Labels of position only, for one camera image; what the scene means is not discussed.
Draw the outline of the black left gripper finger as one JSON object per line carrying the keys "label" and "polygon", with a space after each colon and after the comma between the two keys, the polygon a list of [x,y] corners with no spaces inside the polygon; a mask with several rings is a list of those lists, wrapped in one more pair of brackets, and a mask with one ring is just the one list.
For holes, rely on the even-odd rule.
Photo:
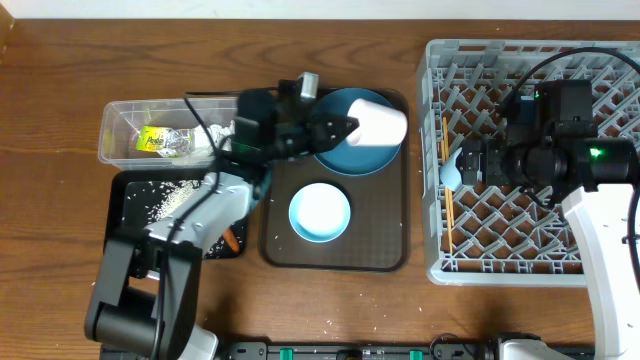
{"label": "black left gripper finger", "polygon": [[348,133],[318,131],[312,134],[312,152],[324,153],[333,150],[343,142]]}
{"label": "black left gripper finger", "polygon": [[311,115],[311,130],[323,134],[351,134],[359,127],[359,121],[347,115],[315,113]]}

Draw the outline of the light blue cup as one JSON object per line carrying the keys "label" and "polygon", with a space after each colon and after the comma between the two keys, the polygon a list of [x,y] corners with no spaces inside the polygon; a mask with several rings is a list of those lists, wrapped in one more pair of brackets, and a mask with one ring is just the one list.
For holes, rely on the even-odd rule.
{"label": "light blue cup", "polygon": [[457,148],[450,154],[449,158],[440,168],[440,181],[452,192],[458,191],[462,187],[461,172],[456,165],[458,156],[461,154],[462,148]]}

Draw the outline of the dark blue plate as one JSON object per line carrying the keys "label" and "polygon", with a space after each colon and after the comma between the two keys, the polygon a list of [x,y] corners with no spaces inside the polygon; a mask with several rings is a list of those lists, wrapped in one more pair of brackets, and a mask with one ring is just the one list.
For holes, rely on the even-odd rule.
{"label": "dark blue plate", "polygon": [[[364,88],[342,88],[322,97],[313,113],[346,115],[352,103],[364,99],[395,110],[392,103],[381,94]],[[319,153],[315,158],[326,168],[346,176],[363,176],[375,173],[393,161],[400,145],[381,147],[353,147],[346,141],[333,150]]]}

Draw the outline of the pink cup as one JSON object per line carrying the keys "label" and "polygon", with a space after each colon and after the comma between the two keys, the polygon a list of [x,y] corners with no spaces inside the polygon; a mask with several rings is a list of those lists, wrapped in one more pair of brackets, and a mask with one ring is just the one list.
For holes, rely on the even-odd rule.
{"label": "pink cup", "polygon": [[397,146],[407,133],[408,120],[403,112],[364,99],[354,101],[347,116],[359,123],[346,138],[354,147]]}

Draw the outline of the white tissue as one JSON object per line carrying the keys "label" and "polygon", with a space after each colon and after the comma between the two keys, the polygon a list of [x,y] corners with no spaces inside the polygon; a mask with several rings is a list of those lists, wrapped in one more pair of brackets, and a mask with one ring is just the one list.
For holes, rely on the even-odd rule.
{"label": "white tissue", "polygon": [[196,127],[192,133],[192,153],[209,154],[213,151],[212,144],[219,148],[221,141],[226,136],[233,135],[234,133],[234,122],[231,122],[228,126],[212,124],[207,130],[204,130],[202,127]]}

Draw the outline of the light blue bowl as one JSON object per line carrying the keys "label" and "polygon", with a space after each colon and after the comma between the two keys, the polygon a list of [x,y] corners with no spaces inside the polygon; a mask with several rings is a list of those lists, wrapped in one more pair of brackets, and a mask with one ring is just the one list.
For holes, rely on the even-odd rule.
{"label": "light blue bowl", "polygon": [[338,238],[351,220],[351,205],[346,194],[328,183],[311,183],[299,189],[288,209],[293,230],[311,243],[326,243]]}

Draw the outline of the yellow green snack wrapper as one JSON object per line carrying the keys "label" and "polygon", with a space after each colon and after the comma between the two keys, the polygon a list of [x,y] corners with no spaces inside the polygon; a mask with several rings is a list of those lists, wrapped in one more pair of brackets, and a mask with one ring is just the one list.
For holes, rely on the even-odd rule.
{"label": "yellow green snack wrapper", "polygon": [[193,132],[190,129],[145,125],[139,132],[135,149],[164,158],[184,157],[194,150]]}

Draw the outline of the orange carrot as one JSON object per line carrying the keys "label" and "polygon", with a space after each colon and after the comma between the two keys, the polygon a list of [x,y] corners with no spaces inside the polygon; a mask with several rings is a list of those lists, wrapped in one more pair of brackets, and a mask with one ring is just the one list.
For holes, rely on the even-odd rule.
{"label": "orange carrot", "polygon": [[227,246],[235,253],[235,254],[239,254],[241,249],[240,249],[240,244],[235,236],[235,234],[233,233],[231,228],[227,228],[223,234],[222,237],[225,241],[225,243],[227,244]]}

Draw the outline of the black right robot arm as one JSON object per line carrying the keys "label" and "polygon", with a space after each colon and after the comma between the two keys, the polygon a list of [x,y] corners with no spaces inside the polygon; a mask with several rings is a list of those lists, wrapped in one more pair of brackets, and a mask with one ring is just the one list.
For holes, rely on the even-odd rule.
{"label": "black right robot arm", "polygon": [[552,190],[582,261],[596,335],[595,358],[639,356],[639,158],[632,141],[602,137],[588,80],[555,80],[504,102],[503,139],[465,140],[441,181]]}

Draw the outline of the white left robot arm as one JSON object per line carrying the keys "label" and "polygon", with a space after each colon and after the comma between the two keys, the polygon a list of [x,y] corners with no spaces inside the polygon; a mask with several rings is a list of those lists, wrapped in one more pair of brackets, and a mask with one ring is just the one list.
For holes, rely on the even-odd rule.
{"label": "white left robot arm", "polygon": [[197,191],[161,220],[106,237],[87,339],[147,359],[214,358],[217,336],[195,323],[205,253],[264,197],[273,162],[330,151],[360,125],[310,105],[295,96],[283,110],[270,89],[239,94],[234,132],[212,145]]}

